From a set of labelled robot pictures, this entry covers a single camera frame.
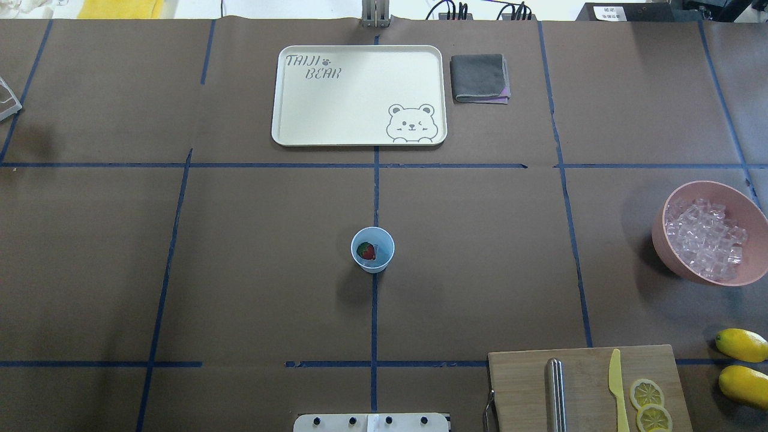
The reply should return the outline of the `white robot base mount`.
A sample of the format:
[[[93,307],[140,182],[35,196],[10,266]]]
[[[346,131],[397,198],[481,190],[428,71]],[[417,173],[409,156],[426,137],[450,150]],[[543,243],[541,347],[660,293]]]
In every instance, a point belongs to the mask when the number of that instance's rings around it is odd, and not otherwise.
[[[316,413],[300,415],[293,431],[451,431],[449,415],[425,413]]]

